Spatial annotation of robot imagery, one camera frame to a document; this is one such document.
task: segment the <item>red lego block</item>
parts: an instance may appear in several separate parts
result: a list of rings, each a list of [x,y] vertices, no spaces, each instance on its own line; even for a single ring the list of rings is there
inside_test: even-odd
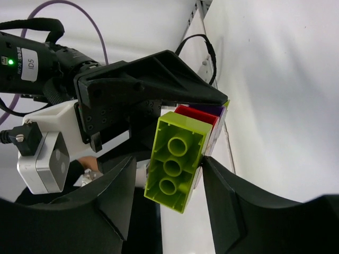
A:
[[[192,107],[186,107],[184,105],[180,105],[179,107],[177,107],[175,113],[199,120],[201,122],[212,124],[213,128],[215,127],[216,123],[219,120],[218,116],[211,115],[200,110],[196,110]]]

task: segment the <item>white wall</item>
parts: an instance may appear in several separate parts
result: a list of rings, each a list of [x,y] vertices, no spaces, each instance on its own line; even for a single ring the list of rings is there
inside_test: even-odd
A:
[[[41,0],[2,0],[0,22],[25,19]],[[76,0],[97,23],[104,37],[110,62],[132,61],[165,49],[175,50],[183,38],[186,24],[195,0]],[[73,47],[95,60],[104,61],[98,36],[86,17],[72,6],[51,5],[38,16],[60,19],[65,35],[60,44]],[[9,33],[19,35],[20,31]],[[45,32],[27,33],[30,39],[44,41]],[[12,95],[0,94],[9,104]],[[41,107],[40,103],[21,99],[18,112],[29,112]],[[11,129],[21,124],[19,117],[10,117],[0,129]],[[107,148],[116,146],[126,135],[111,142]],[[12,145],[0,145],[0,197],[15,200],[25,187],[16,171],[17,151]]]
[[[339,193],[339,2],[214,0],[205,18],[236,173],[306,201]]]

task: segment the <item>black connector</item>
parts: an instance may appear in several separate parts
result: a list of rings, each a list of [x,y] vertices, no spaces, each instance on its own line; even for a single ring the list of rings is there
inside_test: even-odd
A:
[[[0,142],[14,144],[22,156],[34,156],[42,139],[42,133],[36,122],[28,122],[12,130],[0,132]]]

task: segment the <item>human hand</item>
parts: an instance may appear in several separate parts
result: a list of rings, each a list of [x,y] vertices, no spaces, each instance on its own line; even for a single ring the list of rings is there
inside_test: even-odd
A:
[[[99,172],[99,168],[97,165],[96,157],[94,156],[85,156],[78,159],[80,164],[84,167],[84,169],[90,169],[91,171]]]

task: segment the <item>person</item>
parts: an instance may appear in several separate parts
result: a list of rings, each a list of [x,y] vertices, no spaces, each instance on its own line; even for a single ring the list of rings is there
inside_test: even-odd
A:
[[[78,189],[73,185],[87,169],[99,172],[96,157],[81,157],[70,163],[63,192],[34,195],[26,187],[15,202],[22,205],[49,204]],[[122,254],[125,253],[163,253],[159,205],[144,198],[143,188],[134,191],[128,238],[122,246]]]

